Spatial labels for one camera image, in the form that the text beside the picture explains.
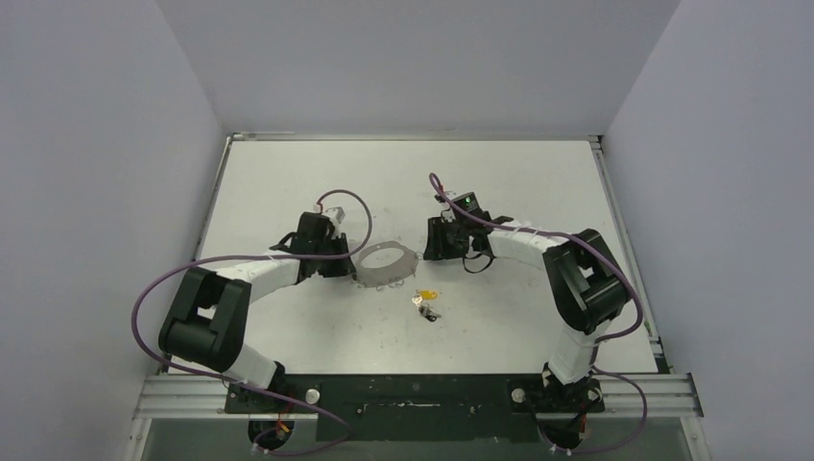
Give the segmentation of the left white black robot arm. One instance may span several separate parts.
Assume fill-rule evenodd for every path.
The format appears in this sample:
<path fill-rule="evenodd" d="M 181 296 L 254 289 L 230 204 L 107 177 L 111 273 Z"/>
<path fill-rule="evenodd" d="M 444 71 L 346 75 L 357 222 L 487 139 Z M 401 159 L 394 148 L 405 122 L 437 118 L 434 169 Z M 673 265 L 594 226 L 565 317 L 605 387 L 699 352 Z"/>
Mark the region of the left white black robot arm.
<path fill-rule="evenodd" d="M 210 270 L 187 270 L 158 335 L 159 348 L 238 382 L 249 384 L 249 400 L 275 413 L 286 401 L 284 367 L 245 343 L 250 306 L 282 288 L 319 275 L 355 273 L 340 207 L 304 212 L 298 228 L 261 260 Z"/>

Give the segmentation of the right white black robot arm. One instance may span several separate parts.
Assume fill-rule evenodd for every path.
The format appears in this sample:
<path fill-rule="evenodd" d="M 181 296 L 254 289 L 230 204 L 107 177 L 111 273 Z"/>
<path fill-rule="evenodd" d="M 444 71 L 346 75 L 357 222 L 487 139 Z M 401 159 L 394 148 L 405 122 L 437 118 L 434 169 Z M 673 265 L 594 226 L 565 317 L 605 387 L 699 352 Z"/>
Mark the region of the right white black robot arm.
<path fill-rule="evenodd" d="M 541 270 L 563 328 L 541 371 L 542 398 L 555 412 L 599 411 L 603 395 L 592 375 L 597 340 L 631 300 L 603 237 L 592 229 L 557 242 L 505 216 L 488 225 L 464 217 L 427 221 L 426 261 L 485 256 Z"/>

